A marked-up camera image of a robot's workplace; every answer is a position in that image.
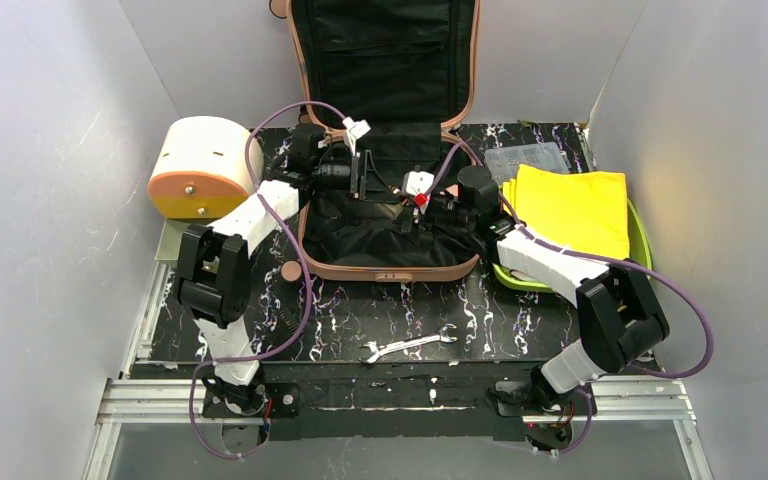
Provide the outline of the green plastic tray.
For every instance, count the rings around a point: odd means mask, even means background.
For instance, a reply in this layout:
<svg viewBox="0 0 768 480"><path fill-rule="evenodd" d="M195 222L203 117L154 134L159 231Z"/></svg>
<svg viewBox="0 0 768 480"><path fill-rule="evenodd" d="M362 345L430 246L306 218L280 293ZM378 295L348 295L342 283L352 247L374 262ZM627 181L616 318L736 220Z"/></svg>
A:
<svg viewBox="0 0 768 480"><path fill-rule="evenodd" d="M630 246L629 259L646 268L652 269L653 261L649 240L644 224L631 200L627 201L627 210L628 238ZM518 279L508 270L499 265L493 265L493 273L495 278L508 289L523 292L553 293L553 290L545 284L534 279Z"/></svg>

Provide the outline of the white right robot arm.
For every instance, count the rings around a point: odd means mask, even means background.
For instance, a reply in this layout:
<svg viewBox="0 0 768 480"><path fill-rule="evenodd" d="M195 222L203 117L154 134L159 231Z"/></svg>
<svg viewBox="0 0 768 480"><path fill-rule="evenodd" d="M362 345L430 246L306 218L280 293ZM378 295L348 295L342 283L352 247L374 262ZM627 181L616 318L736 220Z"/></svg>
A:
<svg viewBox="0 0 768 480"><path fill-rule="evenodd" d="M421 187L411 196L416 220L449 231L489 262L540 281L577 310L578 340L531 371L529 402L549 406L623 371L668 338L668 321L639 264L576 255L540 236L507 204L484 167L462 168L456 189Z"/></svg>

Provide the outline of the pink hard-shell suitcase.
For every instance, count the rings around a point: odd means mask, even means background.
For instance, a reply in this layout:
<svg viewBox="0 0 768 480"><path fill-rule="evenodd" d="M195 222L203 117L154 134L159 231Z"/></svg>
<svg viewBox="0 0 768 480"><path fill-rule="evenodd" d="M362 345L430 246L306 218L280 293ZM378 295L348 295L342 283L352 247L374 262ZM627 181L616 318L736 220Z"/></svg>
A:
<svg viewBox="0 0 768 480"><path fill-rule="evenodd" d="M366 198L319 190L301 210L299 240L313 274L328 280L447 282L479 256L416 220L403 195L410 171L455 193L477 165L456 131L474 97L476 1L290 1L286 5L308 122L343 142L346 116L371 130Z"/></svg>

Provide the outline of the yellow snack packet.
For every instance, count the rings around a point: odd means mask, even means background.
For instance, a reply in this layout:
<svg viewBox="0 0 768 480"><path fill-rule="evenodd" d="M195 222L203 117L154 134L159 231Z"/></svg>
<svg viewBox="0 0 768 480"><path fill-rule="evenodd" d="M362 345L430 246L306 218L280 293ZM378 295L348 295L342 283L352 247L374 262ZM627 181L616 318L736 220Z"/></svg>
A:
<svg viewBox="0 0 768 480"><path fill-rule="evenodd" d="M584 253L628 257L624 174L558 174L521 165L501 191L518 218L547 240Z"/></svg>

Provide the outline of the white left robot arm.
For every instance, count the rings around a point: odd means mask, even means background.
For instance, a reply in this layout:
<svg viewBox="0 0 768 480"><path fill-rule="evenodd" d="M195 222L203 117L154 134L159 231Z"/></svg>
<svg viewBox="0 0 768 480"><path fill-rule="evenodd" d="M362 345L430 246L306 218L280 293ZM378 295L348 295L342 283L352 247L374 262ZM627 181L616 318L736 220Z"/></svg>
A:
<svg viewBox="0 0 768 480"><path fill-rule="evenodd" d="M327 162L330 141L322 127L301 124L294 131L292 153L255 192L224 217L207 226L192 224L184 232L176 267L175 293L204 334L222 381L247 387L261 360L280 353L303 333L297 327L274 351L254 354L244 323L251 291L251 256L271 232L282 230L293 247L299 240L286 224L319 190L347 191L355 170Z"/></svg>

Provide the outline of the cream cylindrical drum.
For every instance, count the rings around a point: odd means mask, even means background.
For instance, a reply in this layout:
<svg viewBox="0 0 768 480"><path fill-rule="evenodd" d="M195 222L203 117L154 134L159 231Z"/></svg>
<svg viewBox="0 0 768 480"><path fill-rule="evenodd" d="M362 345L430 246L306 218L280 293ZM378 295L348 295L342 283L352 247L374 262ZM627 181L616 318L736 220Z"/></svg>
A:
<svg viewBox="0 0 768 480"><path fill-rule="evenodd" d="M218 220L255 192L264 155L249 137L243 126L214 116L170 125L147 185L151 203L165 218L156 261L175 265L189 224Z"/></svg>

